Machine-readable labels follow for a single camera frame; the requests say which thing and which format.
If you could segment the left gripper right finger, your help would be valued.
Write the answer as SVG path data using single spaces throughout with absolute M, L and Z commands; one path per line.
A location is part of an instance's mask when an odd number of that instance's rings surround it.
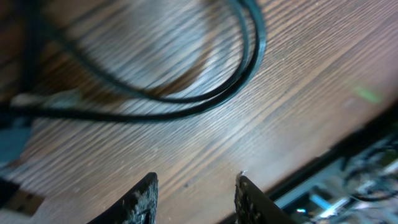
M 234 195 L 237 224 L 294 224 L 248 177 L 238 174 Z

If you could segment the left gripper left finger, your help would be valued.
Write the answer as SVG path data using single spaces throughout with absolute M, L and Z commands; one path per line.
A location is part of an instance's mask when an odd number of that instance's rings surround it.
M 158 195 L 157 174 L 150 172 L 88 224 L 155 224 Z

